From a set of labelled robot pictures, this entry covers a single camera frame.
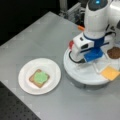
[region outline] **wall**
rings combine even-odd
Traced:
[[[0,0],[0,45],[48,11],[59,13],[59,0]]]

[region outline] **small object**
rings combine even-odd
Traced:
[[[80,40],[81,40],[81,41],[83,41],[83,38],[82,38],[82,37],[80,37]]]
[[[70,43],[69,43],[69,48],[72,49],[72,46],[73,46],[74,42],[71,40]]]
[[[120,72],[114,69],[111,66],[106,67],[102,72],[101,75],[105,78],[109,79],[110,81],[115,80],[117,76],[119,76]]]
[[[29,80],[35,84],[37,87],[41,88],[49,79],[49,75],[40,69],[29,78]]]
[[[120,48],[118,47],[113,47],[112,49],[108,50],[107,53],[111,59],[120,58]]]
[[[78,26],[78,29],[81,30],[81,31],[84,31],[84,30],[85,30],[85,28],[82,27],[82,26],[80,26],[80,25]]]

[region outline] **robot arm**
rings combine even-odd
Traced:
[[[74,44],[69,55],[76,63],[98,59],[102,57],[102,51],[106,53],[113,47],[115,36],[113,34],[106,36],[106,28],[108,24],[120,28],[120,2],[90,0],[84,23],[85,30],[73,39]]]
[[[113,1],[109,7],[109,24],[120,29],[120,1]]]

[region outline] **cheese slice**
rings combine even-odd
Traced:
[[[120,75],[120,72],[113,67],[108,66],[101,72],[101,75],[109,79],[110,81],[113,81],[116,77]]]

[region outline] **white plate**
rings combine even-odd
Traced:
[[[104,78],[101,74],[98,74],[95,71],[92,62],[85,63],[83,65],[73,63],[69,59],[69,52],[70,50],[68,48],[64,54],[64,68],[70,77],[86,85],[102,85],[109,82],[108,79]],[[99,69],[102,69],[102,67],[106,66],[106,64],[108,65],[108,63],[104,59],[105,56],[103,56],[96,62],[96,65]],[[110,59],[110,66],[119,70],[119,60]]]
[[[41,69],[46,72],[50,79],[42,88],[38,88],[29,81],[30,76],[37,70]],[[20,70],[18,80],[20,87],[29,94],[40,95],[53,90],[59,83],[61,78],[61,71],[59,66],[52,60],[46,58],[39,58],[32,60],[25,64]]]

